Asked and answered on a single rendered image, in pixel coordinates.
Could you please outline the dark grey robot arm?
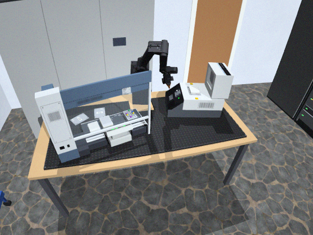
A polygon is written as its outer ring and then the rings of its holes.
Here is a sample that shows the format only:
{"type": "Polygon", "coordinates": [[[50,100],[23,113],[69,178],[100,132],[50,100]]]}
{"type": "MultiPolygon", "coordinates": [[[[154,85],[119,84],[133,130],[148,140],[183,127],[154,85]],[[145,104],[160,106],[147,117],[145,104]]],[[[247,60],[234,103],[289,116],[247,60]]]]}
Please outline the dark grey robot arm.
{"type": "Polygon", "coordinates": [[[178,68],[167,66],[169,43],[167,40],[162,41],[149,41],[148,47],[143,54],[139,57],[136,65],[133,65],[133,73],[147,71],[147,65],[154,55],[159,55],[159,72],[163,74],[163,79],[166,85],[171,84],[171,74],[177,74],[178,68]],[[169,75],[168,75],[169,74],[169,75]]]}

